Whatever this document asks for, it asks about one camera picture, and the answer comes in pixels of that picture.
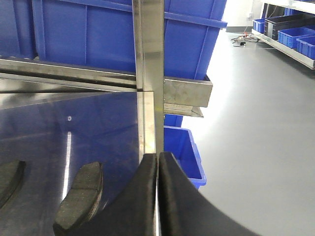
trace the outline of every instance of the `metal rail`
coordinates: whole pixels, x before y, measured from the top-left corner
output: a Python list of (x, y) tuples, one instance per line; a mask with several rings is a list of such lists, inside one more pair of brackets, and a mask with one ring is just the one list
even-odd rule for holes
[[(208, 106), (209, 78), (164, 80), (165, 113), (190, 116), (185, 106)], [(0, 85), (1, 93), (137, 91), (132, 73), (21, 59), (0, 59)]]
[(297, 60), (298, 62), (304, 64), (308, 68), (314, 70), (315, 69), (315, 60), (308, 58), (307, 56), (297, 52), (294, 49), (291, 49), (267, 36), (264, 34), (261, 34), (255, 30), (252, 29), (252, 34), (255, 35), (256, 38), (260, 39), (261, 41), (269, 44), (270, 46), (274, 47), (275, 49), (278, 49), (279, 51), (283, 52), (284, 54), (287, 54), (289, 57)]

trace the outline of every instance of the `shelving unit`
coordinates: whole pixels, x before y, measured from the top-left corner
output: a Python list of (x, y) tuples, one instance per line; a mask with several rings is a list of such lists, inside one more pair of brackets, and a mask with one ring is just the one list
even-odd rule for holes
[(275, 49), (278, 49), (279, 51), (283, 52), (284, 54), (287, 54), (289, 57), (297, 60), (298, 62), (304, 64), (308, 68), (314, 70), (315, 69), (315, 60), (312, 60), (308, 58), (307, 56), (300, 54), (294, 49), (291, 49), (278, 41), (275, 41), (267, 36), (265, 36), (262, 33), (259, 33), (255, 30), (252, 30), (252, 34), (255, 35), (256, 38), (260, 39), (261, 41), (269, 44), (270, 46), (274, 47)]
[(315, 1), (261, 0), (263, 3), (315, 14)]
[[(315, 0), (313, 1), (296, 1), (296, 0), (261, 0), (261, 2), (266, 4), (271, 4), (275, 6), (281, 6), (285, 8), (290, 8), (298, 11), (303, 11), (306, 13), (315, 14)], [(283, 52), (284, 54), (288, 55), (289, 57), (297, 60), (298, 62), (304, 64), (308, 68), (314, 70), (315, 69), (315, 60), (308, 58), (307, 56), (297, 52), (295, 49), (291, 49), (278, 41), (275, 41), (264, 34), (252, 30), (252, 34), (255, 35), (256, 38), (260, 39), (261, 41), (269, 44), (270, 46), (274, 47), (275, 49)]]

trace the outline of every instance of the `stainless steel frame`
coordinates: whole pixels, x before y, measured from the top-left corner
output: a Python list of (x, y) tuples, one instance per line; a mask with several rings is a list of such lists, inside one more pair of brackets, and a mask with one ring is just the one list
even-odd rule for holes
[(136, 81), (154, 92), (157, 154), (164, 150), (164, 0), (133, 0)]
[[(164, 80), (165, 103), (208, 106), (213, 86), (209, 78)], [(0, 59), (0, 87), (0, 93), (137, 91), (132, 73), (20, 59)], [(183, 115), (180, 109), (172, 114)]]
[(315, 69), (315, 60), (312, 60), (312, 59), (308, 58), (307, 56), (297, 52), (296, 50), (288, 48), (287, 46), (265, 36), (264, 34), (261, 34), (257, 31), (255, 31), (255, 30), (252, 30), (252, 34), (254, 34), (255, 37), (257, 37), (261, 41), (269, 44), (270, 46), (274, 47), (275, 49), (278, 49), (279, 51), (283, 52), (284, 54), (287, 54), (289, 57), (304, 64), (308, 68), (310, 68), (312, 70)]

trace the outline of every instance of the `gray floor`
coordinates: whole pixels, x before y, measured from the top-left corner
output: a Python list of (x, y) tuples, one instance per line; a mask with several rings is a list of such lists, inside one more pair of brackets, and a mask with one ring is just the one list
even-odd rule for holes
[(222, 31), (204, 119), (184, 118), (208, 183), (200, 192), (263, 236), (315, 236), (315, 72)]

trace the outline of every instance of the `metal post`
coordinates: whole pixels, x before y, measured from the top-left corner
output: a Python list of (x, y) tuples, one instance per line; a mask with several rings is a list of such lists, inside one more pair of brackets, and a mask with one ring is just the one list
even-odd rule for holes
[(138, 91), (154, 93), (156, 152), (164, 149), (164, 0), (133, 0)]

